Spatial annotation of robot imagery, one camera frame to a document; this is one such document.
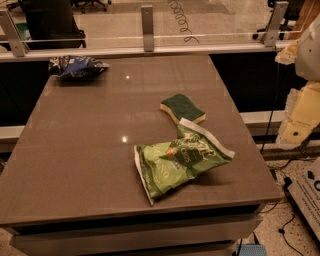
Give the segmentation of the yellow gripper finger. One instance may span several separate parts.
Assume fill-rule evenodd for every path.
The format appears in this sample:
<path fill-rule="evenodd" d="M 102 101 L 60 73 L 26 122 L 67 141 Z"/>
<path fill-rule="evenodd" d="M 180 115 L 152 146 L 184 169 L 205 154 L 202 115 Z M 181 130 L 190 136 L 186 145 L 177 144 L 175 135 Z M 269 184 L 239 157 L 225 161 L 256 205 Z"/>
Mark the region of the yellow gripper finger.
<path fill-rule="evenodd" d="M 281 50 L 275 57 L 275 61 L 279 64 L 290 65 L 295 63 L 297 54 L 298 40 Z"/>
<path fill-rule="evenodd" d="M 320 83 L 308 82 L 300 90 L 291 89 L 284 114 L 276 143 L 299 146 L 320 124 Z"/>

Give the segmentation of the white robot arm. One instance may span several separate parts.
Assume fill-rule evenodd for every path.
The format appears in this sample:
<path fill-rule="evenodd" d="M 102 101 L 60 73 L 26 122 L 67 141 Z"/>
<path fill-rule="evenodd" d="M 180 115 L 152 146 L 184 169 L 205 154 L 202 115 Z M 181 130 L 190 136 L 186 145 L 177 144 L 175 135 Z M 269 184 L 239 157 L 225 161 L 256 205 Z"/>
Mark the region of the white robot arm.
<path fill-rule="evenodd" d="M 298 40 L 277 54 L 275 61 L 294 64 L 296 74 L 307 81 L 301 89 L 290 90 L 276 138 L 282 149 L 293 149 L 320 124 L 320 14 Z"/>

